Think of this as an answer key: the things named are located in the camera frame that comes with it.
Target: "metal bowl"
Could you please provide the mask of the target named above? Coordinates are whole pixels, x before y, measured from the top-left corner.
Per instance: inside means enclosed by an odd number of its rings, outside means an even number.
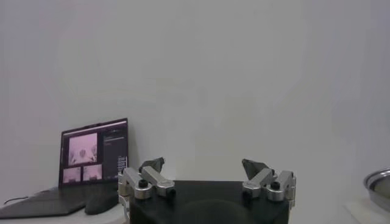
[[[390,183],[390,168],[378,170],[364,179],[364,186],[370,193],[371,200],[379,205],[379,207],[390,212],[390,188],[386,188],[386,192],[379,191],[379,184]]]

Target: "black screw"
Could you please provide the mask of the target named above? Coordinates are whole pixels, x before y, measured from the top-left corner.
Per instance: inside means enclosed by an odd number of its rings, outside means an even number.
[[[280,183],[276,182],[276,181],[272,182],[271,183],[271,189],[272,190],[279,190],[280,189]]]
[[[244,191],[243,197],[245,200],[250,200],[250,199],[252,199],[252,193],[250,191]]]
[[[145,187],[147,187],[147,181],[144,180],[144,179],[140,180],[140,181],[138,182],[138,187],[139,187],[139,188],[145,188]]]
[[[176,190],[175,189],[167,189],[166,190],[166,196],[168,198],[173,198],[173,197],[175,197],[175,195],[176,195]]]

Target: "stainless steel tray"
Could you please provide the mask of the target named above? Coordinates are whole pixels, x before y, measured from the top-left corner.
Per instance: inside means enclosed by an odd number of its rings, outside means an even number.
[[[378,170],[364,179],[364,186],[370,193],[371,200],[379,205],[379,207],[390,212],[390,197],[386,197],[380,192],[376,192],[374,187],[380,181],[389,181],[390,180],[390,168]]]

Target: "white surface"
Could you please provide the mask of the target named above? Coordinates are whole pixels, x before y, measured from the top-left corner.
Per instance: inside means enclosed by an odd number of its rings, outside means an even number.
[[[57,184],[60,132],[128,117],[130,165],[297,175],[291,223],[346,223],[389,166],[390,1],[0,1],[0,201]]]
[[[390,223],[390,213],[377,206],[369,198],[348,202],[346,208],[361,224]]]
[[[5,219],[0,220],[1,224],[123,224],[125,222],[123,207],[116,205],[110,210],[98,215],[86,215],[84,209],[77,211],[71,215],[61,217],[45,217],[33,219]]]

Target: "white table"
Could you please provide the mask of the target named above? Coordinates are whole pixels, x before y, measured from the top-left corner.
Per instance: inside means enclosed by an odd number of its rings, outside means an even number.
[[[362,198],[346,204],[352,216],[361,224],[389,224],[390,212],[377,206],[369,198]]]
[[[32,219],[3,219],[1,224],[123,224],[125,223],[123,207],[121,204],[114,208],[98,215],[86,215],[84,209],[77,211],[71,215],[59,217],[45,217]]]

